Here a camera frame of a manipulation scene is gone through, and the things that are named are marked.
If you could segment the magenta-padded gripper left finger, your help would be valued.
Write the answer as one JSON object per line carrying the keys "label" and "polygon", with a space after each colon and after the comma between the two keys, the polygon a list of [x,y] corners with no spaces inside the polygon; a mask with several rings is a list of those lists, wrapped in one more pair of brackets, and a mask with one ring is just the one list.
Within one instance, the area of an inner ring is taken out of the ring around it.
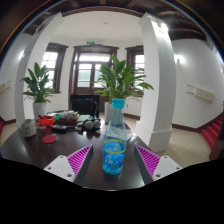
{"label": "magenta-padded gripper left finger", "polygon": [[85,146],[69,156],[59,155],[44,170],[81,185],[93,156],[93,145]]}

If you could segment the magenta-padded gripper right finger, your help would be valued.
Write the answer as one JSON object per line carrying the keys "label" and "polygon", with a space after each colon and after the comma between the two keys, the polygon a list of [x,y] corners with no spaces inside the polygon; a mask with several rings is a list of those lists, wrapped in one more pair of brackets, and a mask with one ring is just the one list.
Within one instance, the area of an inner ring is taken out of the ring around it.
{"label": "magenta-padded gripper right finger", "polygon": [[145,184],[159,180],[182,169],[168,155],[159,156],[139,145],[135,146],[134,155]]}

